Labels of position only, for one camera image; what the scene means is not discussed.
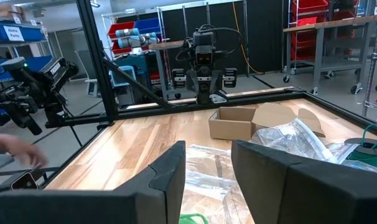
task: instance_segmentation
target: yellow cable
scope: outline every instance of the yellow cable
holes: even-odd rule
[[[237,31],[238,31],[239,33],[241,33],[241,32],[240,32],[240,27],[238,26],[238,19],[237,19],[237,13],[236,13],[236,6],[235,6],[235,3],[234,3],[234,0],[232,1],[232,3],[233,3],[234,18],[235,18],[235,20],[236,20],[236,25],[237,25]],[[254,71],[254,72],[256,72],[256,73],[258,73],[258,74],[260,74],[260,75],[264,75],[264,72],[258,72],[258,71],[256,71],[256,70],[255,70],[255,69],[249,64],[249,61],[248,61],[248,59],[246,58],[246,55],[245,55],[244,46],[243,46],[242,44],[241,44],[241,50],[243,51],[244,59],[245,59],[246,63],[248,64],[248,66],[250,67],[250,69],[252,69],[252,71]]]

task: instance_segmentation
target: cardboard box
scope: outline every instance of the cardboard box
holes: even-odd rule
[[[298,115],[296,115],[288,106],[282,106],[276,103],[264,103],[256,109],[252,123],[256,125],[256,129],[270,128],[290,123],[295,118],[299,118],[305,123],[316,136],[325,137],[317,116],[303,108],[299,109]]]
[[[209,118],[211,138],[248,141],[255,132],[254,108],[221,107]]]
[[[0,17],[14,19],[14,16],[23,21],[26,19],[23,8],[12,4],[0,4]]]

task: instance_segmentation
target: wooden table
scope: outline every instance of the wooden table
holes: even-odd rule
[[[362,128],[305,99],[278,103],[289,106],[296,113],[299,108],[315,113],[325,132],[326,142],[343,142],[348,138],[360,138],[363,134]],[[116,121],[54,178],[46,189],[114,189],[143,170],[178,140],[186,141],[187,148],[191,144],[197,144],[231,149],[231,141],[212,139],[209,135],[208,119],[214,111],[192,111]],[[377,136],[370,133],[366,137],[377,139]],[[203,169],[204,172],[218,176],[216,165],[212,161],[207,161]],[[232,170],[223,167],[220,173],[222,173],[221,177],[228,178]],[[240,200],[239,188],[236,187],[232,192],[221,202],[186,190],[182,212],[194,211],[207,214],[209,210],[216,210],[210,223],[253,223],[248,212],[242,213],[239,219],[232,222],[225,221],[226,216],[237,217],[240,207],[246,207]]]
[[[289,82],[290,74],[295,73],[295,69],[291,71],[291,64],[303,63],[314,67],[313,72],[313,88],[312,93],[315,95],[318,93],[319,81],[322,72],[328,72],[332,74],[334,71],[340,70],[354,70],[356,69],[356,83],[352,86],[350,92],[357,94],[361,90],[360,80],[365,74],[365,66],[367,60],[367,50],[371,38],[372,22],[377,21],[377,16],[357,17],[353,19],[342,19],[339,21],[319,22],[316,24],[309,24],[306,26],[297,26],[283,29],[287,41],[286,41],[286,76],[283,78],[284,82]],[[341,39],[338,38],[338,27],[343,26],[363,26],[363,30],[360,30],[363,35],[359,38]],[[333,28],[332,36],[329,40],[325,40],[325,29]],[[303,32],[315,30],[317,33],[315,42],[315,55],[314,59],[297,59],[297,57],[291,60],[291,35],[293,32]],[[360,56],[358,61],[347,60],[347,55],[335,55],[336,49],[348,48],[348,49],[360,49]]]

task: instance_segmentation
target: gray cart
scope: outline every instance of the gray cart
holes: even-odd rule
[[[284,29],[283,31],[287,37],[287,70],[283,81],[289,82],[292,63],[311,65],[314,67],[313,88],[311,89],[311,93],[316,95],[318,93],[322,72],[325,72],[327,77],[330,77],[332,71],[355,69],[356,83],[352,86],[350,91],[352,94],[357,94],[362,89],[360,80],[365,73],[366,51],[368,50],[368,44],[370,42],[371,30],[376,20],[377,17],[375,16],[367,16]],[[353,26],[355,29],[363,29],[362,37],[338,39],[338,27],[344,26]],[[326,29],[333,29],[332,38],[330,40],[325,40],[324,38]],[[315,58],[311,60],[291,60],[291,34],[293,32],[308,30],[317,31]],[[336,48],[360,49],[360,56],[358,60],[348,60],[347,55],[335,54]]]

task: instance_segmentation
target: shelf label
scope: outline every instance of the shelf label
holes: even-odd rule
[[[7,37],[10,41],[24,41],[20,28],[10,26],[3,26],[3,28],[6,31]]]
[[[136,12],[136,9],[125,9],[126,14],[135,13],[135,12]]]
[[[14,17],[14,22],[16,23],[16,24],[21,24],[21,20],[20,20],[20,18],[18,18],[17,16],[13,16]]]

